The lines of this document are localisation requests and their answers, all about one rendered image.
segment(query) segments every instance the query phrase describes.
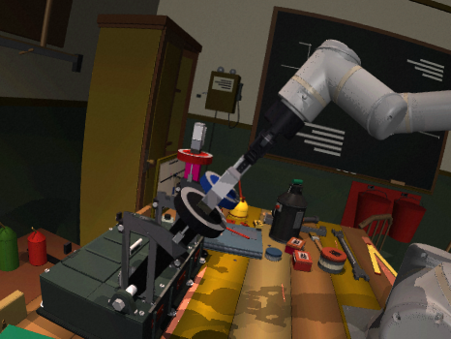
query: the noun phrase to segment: cabinet top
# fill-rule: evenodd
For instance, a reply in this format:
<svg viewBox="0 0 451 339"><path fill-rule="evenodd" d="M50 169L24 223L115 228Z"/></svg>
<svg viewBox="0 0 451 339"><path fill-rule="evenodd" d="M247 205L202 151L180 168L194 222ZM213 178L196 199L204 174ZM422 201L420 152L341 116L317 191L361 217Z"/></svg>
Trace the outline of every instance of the cabinet top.
<svg viewBox="0 0 451 339"><path fill-rule="evenodd" d="M168 29L185 40L196 52L202 52L200 43L166 15L99 15L97 23L100 28Z"/></svg>

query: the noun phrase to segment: yellow cabinet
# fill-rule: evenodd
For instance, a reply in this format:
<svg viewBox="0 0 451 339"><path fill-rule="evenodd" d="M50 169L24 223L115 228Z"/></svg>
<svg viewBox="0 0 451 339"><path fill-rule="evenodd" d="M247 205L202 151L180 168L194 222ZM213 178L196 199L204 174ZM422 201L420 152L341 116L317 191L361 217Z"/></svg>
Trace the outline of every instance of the yellow cabinet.
<svg viewBox="0 0 451 339"><path fill-rule="evenodd" d="M80 187L80 245L152 201L181 148L201 45L167 16L99 15Z"/></svg>

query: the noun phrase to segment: wall telephone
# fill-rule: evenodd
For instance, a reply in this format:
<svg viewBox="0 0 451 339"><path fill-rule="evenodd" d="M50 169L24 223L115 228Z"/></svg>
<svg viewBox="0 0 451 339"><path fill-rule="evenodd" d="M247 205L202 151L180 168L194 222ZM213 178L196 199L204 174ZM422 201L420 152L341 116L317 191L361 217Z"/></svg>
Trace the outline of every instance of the wall telephone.
<svg viewBox="0 0 451 339"><path fill-rule="evenodd" d="M212 72L205 109L233 114L236 102L241 100L242 87L240 76L224 72Z"/></svg>

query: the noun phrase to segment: yellow funnel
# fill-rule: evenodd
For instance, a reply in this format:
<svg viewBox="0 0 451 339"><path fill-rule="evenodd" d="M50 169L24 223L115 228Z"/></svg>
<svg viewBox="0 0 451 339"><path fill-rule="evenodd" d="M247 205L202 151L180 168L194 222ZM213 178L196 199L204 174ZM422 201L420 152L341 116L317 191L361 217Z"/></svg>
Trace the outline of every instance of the yellow funnel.
<svg viewBox="0 0 451 339"><path fill-rule="evenodd" d="M240 198L240 202L233 208L228 214L234 218L243 218L245 219L248 216L248 203L244 200L244 198Z"/></svg>

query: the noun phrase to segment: red bin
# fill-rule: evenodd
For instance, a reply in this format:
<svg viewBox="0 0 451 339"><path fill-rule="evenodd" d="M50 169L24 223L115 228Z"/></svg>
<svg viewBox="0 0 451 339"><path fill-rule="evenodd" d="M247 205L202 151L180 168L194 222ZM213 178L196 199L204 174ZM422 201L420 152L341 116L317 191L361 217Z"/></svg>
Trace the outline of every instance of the red bin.
<svg viewBox="0 0 451 339"><path fill-rule="evenodd" d="M409 243L425 212L426 208L419 204L406 200L396 200L393 204L393 224L389 235L395 240Z"/></svg>
<svg viewBox="0 0 451 339"><path fill-rule="evenodd" d="M45 235L33 231L28 236L28 261L34 266L42 266L47 262Z"/></svg>
<svg viewBox="0 0 451 339"><path fill-rule="evenodd" d="M391 200L388 199L385 195L385 198L382 196L379 196L377 194L371 193L371 192L360 192L358 201L357 201L357 210L355 212L355 219L354 219L354 228L360 229L359 224L366 220L367 218L370 218L373 215L376 214L386 214L389 212L391 205ZM364 230L366 231L368 227L371 227L369 236L373 236L373 232L376 228L376 221L369 224ZM378 232L382 229L382 226L379 225Z"/></svg>

